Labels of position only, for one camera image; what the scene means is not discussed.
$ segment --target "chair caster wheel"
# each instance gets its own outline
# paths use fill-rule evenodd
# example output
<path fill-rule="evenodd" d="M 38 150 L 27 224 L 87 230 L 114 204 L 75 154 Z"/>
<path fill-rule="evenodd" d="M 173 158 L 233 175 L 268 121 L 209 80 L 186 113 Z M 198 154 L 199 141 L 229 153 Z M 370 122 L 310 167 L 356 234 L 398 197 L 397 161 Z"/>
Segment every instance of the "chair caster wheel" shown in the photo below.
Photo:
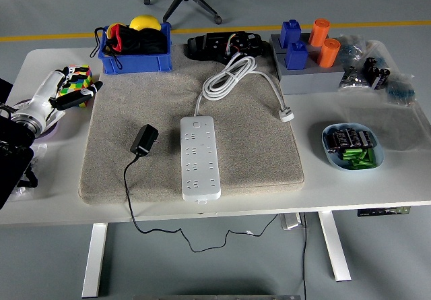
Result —
<path fill-rule="evenodd" d="M 223 22 L 223 19 L 219 15 L 216 15 L 214 16 L 214 21 L 217 25 L 220 25 Z"/>

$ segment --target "black bag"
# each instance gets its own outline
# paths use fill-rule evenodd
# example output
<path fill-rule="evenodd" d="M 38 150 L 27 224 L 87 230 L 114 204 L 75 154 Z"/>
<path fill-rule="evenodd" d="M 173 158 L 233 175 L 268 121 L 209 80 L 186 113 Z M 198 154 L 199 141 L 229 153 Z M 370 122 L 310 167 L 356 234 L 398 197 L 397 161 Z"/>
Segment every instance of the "black bag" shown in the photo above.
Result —
<path fill-rule="evenodd" d="M 98 32 L 103 31 L 106 36 L 104 47 L 100 47 Z M 94 57 L 99 49 L 105 55 L 113 56 L 119 69 L 123 66 L 117 59 L 117 55 L 153 55 L 166 54 L 168 52 L 168 39 L 161 31 L 153 28 L 136 30 L 122 24 L 115 24 L 110 27 L 108 38 L 107 29 L 103 27 L 94 30 L 96 48 L 91 52 L 90 57 Z"/>

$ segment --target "rubik's cube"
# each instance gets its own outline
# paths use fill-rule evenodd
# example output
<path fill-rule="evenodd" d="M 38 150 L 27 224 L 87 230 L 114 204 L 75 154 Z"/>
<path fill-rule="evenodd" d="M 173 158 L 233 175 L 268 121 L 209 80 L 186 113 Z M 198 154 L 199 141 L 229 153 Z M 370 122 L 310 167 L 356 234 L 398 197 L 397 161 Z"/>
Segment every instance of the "rubik's cube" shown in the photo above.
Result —
<path fill-rule="evenodd" d="M 61 86 L 58 96 L 63 96 L 75 90 L 87 88 L 93 84 L 92 71 L 88 65 L 69 65 L 69 75 Z M 79 104 L 79 107 L 86 107 L 88 101 Z"/>

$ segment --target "black electronic device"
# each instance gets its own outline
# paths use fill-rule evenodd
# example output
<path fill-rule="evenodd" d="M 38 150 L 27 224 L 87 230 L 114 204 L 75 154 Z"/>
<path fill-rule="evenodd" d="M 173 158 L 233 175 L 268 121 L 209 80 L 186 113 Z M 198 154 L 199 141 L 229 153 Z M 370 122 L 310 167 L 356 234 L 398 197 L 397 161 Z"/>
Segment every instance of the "black electronic device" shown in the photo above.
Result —
<path fill-rule="evenodd" d="M 187 57 L 198 61 L 228 64 L 235 53 L 256 57 L 265 52 L 258 34 L 248 32 L 210 32 L 187 41 Z"/>
<path fill-rule="evenodd" d="M 147 155 L 158 136 L 159 132 L 156 128 L 148 124 L 143 126 L 136 135 L 130 151 L 137 156 Z"/>
<path fill-rule="evenodd" d="M 408 214 L 410 207 L 369 208 L 358 209 L 358 217 L 386 216 L 390 214 Z"/>
<path fill-rule="evenodd" d="M 19 123 L 0 117 L 0 209 L 6 203 L 12 190 L 18 186 L 24 173 L 29 173 L 32 184 L 36 187 L 37 179 L 30 174 L 30 162 L 33 159 L 33 132 Z"/>
<path fill-rule="evenodd" d="M 12 91 L 13 85 L 0 78 L 0 103 L 6 103 L 7 97 Z"/>

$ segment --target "blue plastic bin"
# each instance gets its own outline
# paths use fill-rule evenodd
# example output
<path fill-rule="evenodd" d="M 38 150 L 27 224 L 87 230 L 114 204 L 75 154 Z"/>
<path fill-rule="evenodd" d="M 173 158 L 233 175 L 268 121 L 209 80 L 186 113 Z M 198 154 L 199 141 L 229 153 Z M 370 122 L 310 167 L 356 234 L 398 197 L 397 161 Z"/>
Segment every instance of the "blue plastic bin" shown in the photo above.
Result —
<path fill-rule="evenodd" d="M 117 59 L 123 65 L 119 69 L 115 63 L 114 57 L 105 55 L 102 49 L 99 50 L 98 58 L 103 63 L 103 73 L 105 74 L 124 74 L 124 73 L 141 73 L 141 72 L 158 72 L 172 70 L 172 62 L 170 59 L 170 24 L 163 23 L 162 33 L 166 35 L 168 40 L 168 52 L 166 54 L 153 55 L 117 55 Z M 100 47 L 105 47 L 106 33 L 104 32 L 100 39 Z"/>

